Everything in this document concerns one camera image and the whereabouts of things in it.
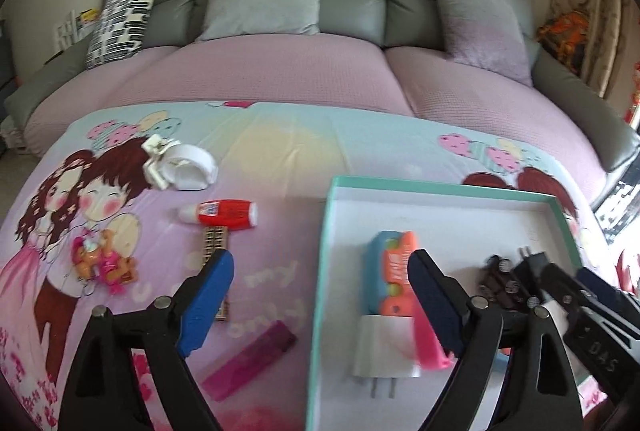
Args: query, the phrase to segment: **sofa armrest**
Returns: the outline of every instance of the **sofa armrest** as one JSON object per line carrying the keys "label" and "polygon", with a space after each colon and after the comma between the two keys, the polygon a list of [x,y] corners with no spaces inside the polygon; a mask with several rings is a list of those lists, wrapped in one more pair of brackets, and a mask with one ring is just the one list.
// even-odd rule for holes
{"label": "sofa armrest", "polygon": [[534,87],[583,131],[607,173],[636,157],[640,136],[609,104],[544,50],[540,50],[532,77]]}
{"label": "sofa armrest", "polygon": [[31,114],[50,94],[84,72],[91,37],[85,37],[45,64],[4,100],[6,111],[18,129],[24,130]]}

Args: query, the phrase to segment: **white tray with green edge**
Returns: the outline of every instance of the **white tray with green edge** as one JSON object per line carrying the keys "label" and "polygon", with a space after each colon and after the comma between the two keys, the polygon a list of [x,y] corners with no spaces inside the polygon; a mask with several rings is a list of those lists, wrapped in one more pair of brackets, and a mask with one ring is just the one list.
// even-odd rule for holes
{"label": "white tray with green edge", "polygon": [[[362,256],[380,231],[414,231],[445,273],[470,295],[478,293],[479,269],[497,254],[521,260],[518,249],[545,252],[575,273],[582,266],[554,196],[456,184],[337,176],[324,214],[309,376],[306,431],[416,431],[436,402],[450,369],[399,379],[395,398],[385,382],[371,398],[370,381],[353,377],[358,321],[363,315]],[[561,334],[564,311],[549,309]],[[577,382],[588,373],[571,354]],[[473,430],[488,427],[504,374],[492,372]]]}

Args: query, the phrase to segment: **sofa seat cushion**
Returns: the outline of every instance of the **sofa seat cushion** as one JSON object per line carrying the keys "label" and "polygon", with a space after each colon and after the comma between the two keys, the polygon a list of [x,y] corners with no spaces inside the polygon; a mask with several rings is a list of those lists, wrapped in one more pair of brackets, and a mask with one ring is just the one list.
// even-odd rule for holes
{"label": "sofa seat cushion", "polygon": [[376,45],[330,34],[188,45],[114,90],[104,107],[189,100],[295,102],[413,116]]}
{"label": "sofa seat cushion", "polygon": [[74,121],[104,107],[105,97],[133,75],[178,48],[141,50],[132,58],[113,61],[82,72],[49,95],[33,112],[24,130],[30,151],[42,156]]}
{"label": "sofa seat cushion", "polygon": [[386,58],[416,116],[532,144],[555,157],[591,202],[606,173],[584,133],[548,98],[501,75],[401,46]]}

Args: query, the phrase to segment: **patterned curtain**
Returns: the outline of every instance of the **patterned curtain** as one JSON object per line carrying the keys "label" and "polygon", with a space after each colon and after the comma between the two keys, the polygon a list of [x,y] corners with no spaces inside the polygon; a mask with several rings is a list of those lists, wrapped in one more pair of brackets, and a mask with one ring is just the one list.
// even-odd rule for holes
{"label": "patterned curtain", "polygon": [[634,0],[551,0],[548,18],[588,20],[580,78],[625,120],[640,122],[640,11]]}

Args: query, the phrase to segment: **black and white patterned pillow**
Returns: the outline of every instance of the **black and white patterned pillow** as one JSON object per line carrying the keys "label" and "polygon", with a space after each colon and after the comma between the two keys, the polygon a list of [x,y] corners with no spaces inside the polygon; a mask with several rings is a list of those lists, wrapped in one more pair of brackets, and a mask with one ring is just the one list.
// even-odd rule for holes
{"label": "black and white patterned pillow", "polygon": [[88,70],[127,59],[142,47],[146,21],[155,0],[108,0],[86,55]]}

